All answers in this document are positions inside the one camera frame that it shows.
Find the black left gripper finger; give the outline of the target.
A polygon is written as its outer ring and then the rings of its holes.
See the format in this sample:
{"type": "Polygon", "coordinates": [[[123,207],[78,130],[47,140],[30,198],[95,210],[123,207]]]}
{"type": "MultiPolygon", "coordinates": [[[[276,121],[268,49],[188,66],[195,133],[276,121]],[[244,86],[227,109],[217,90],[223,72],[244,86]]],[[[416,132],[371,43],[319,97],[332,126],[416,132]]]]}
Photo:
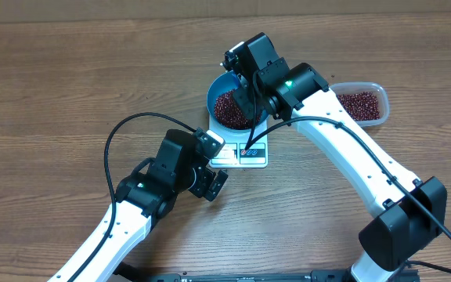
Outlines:
{"type": "Polygon", "coordinates": [[[228,177],[229,175],[227,174],[227,171],[224,170],[219,170],[218,172],[214,173],[213,179],[204,194],[204,198],[207,201],[212,202],[220,193],[228,177]]]}
{"type": "Polygon", "coordinates": [[[197,128],[193,136],[197,140],[196,152],[208,160],[217,157],[226,144],[226,141],[212,130],[204,131],[202,128],[197,128]]]}

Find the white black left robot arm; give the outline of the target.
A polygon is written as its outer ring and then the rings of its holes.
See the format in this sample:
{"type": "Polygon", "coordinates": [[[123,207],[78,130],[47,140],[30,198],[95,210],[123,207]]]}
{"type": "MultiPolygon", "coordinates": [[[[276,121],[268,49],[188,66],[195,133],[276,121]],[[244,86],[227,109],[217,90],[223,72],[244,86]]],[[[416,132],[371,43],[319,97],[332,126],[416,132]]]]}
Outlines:
{"type": "Polygon", "coordinates": [[[225,143],[212,130],[168,130],[157,156],[142,161],[119,182],[102,222],[51,279],[106,281],[173,209],[180,193],[188,190],[213,201],[228,176],[207,164],[225,143]]]}

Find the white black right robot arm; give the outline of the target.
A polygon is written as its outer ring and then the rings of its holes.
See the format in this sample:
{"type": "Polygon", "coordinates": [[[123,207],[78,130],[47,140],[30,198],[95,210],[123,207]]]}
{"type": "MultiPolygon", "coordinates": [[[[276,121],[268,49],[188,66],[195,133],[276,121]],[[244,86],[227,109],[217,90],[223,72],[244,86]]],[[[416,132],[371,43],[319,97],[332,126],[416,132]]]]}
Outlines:
{"type": "Polygon", "coordinates": [[[395,162],[344,111],[327,81],[310,65],[284,59],[225,56],[222,66],[257,102],[314,142],[352,184],[373,220],[359,233],[363,254],[348,281],[389,281],[412,256],[444,232],[447,191],[435,177],[420,180],[395,162]]]}

